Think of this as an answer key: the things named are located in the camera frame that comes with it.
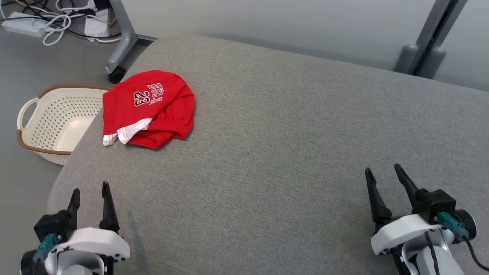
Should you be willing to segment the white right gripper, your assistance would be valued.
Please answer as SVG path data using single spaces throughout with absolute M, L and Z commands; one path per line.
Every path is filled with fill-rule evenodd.
M 395 249 L 400 256 L 435 256 L 450 254 L 449 246 L 454 244 L 454 233 L 441 225 L 430 225 L 418 213 L 418 188 L 403 167 L 394 165 L 396 175 L 404 186 L 412 210 L 411 215 L 392 217 L 377 189 L 377 180 L 370 168 L 365 169 L 369 203 L 374 222 L 371 247 L 374 254 L 383 255 Z

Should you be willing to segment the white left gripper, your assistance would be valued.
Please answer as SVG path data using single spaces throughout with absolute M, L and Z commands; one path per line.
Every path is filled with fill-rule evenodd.
M 113 275 L 114 264 L 130 257 L 130 246 L 120 226 L 108 182 L 102 184 L 103 216 L 99 228 L 77 229 L 80 190 L 75 188 L 67 207 L 72 236 L 51 250 L 45 260 L 48 275 Z

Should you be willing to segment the red basketball shorts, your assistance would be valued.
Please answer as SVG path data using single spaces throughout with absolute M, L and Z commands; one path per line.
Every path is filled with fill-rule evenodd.
M 170 139 L 187 138 L 195 98 L 179 75 L 162 70 L 135 74 L 103 94 L 102 143 L 157 150 Z

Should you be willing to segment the cream perforated laundry basket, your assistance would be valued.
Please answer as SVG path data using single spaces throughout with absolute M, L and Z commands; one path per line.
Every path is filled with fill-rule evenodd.
M 26 102 L 17 116 L 17 141 L 49 162 L 65 165 L 102 108 L 108 87 L 64 84 Z

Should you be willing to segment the grey desk leg with caster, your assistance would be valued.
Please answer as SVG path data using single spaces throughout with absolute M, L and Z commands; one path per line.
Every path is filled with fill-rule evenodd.
M 157 38 L 136 34 L 122 0 L 110 0 L 110 3 L 121 35 L 105 64 L 104 73 L 110 83 L 117 84 L 124 78 L 137 57 Z

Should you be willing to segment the white power adapter box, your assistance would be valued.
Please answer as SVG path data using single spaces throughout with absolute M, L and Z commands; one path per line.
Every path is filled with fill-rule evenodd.
M 87 15 L 84 25 L 84 35 L 89 37 L 108 37 L 111 21 L 110 9 L 98 10 L 95 15 Z

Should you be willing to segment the white power strip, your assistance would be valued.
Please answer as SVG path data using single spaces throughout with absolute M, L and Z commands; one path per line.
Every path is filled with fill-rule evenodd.
M 28 15 L 20 12 L 13 12 L 7 19 L 2 21 L 2 27 L 7 32 L 23 34 L 27 36 L 42 38 L 44 30 L 44 20 L 38 16 Z

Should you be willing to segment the grey rounded post foot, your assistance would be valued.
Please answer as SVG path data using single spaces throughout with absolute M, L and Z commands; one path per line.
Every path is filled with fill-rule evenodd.
M 423 64 L 418 71 L 418 76 L 433 79 L 446 55 L 447 51 L 444 48 L 433 47 L 424 58 Z
M 396 73 L 410 74 L 410 69 L 414 64 L 418 50 L 419 47 L 416 44 L 404 45 L 393 71 Z

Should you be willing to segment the grey metal partition post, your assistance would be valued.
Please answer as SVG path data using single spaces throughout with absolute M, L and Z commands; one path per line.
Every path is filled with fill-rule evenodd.
M 419 50 L 409 75 L 418 76 L 424 58 L 433 47 L 443 48 L 443 42 L 467 2 L 468 0 L 435 0 L 417 42 L 415 42 Z

